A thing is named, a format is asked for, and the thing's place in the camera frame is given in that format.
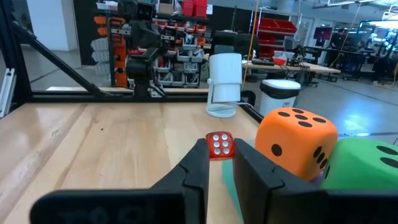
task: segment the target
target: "small red die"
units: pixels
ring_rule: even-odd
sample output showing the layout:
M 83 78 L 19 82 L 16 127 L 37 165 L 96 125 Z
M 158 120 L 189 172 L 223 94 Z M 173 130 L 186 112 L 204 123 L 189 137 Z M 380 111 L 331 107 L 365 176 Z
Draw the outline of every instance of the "small red die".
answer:
M 216 131 L 206 135 L 210 150 L 210 160 L 219 161 L 234 157 L 234 138 L 227 131 Z

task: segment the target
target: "concrete floor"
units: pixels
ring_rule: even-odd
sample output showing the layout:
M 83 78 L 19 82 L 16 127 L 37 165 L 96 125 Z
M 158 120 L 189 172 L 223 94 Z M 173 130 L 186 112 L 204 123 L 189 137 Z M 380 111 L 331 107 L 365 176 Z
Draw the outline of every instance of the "concrete floor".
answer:
M 51 86 L 78 86 L 70 77 L 35 50 L 24 47 L 25 63 L 33 90 Z M 108 86 L 106 77 L 97 75 L 92 67 L 81 67 L 79 52 L 54 52 L 83 77 L 98 86 Z M 5 64 L 0 55 L 0 71 Z M 256 93 L 256 109 L 261 98 L 259 82 L 245 83 L 245 90 Z M 331 120 L 340 134 L 370 133 L 366 138 L 392 144 L 398 138 L 398 86 L 381 88 L 369 81 L 320 81 L 318 88 L 307 87 L 301 92 L 297 107 Z

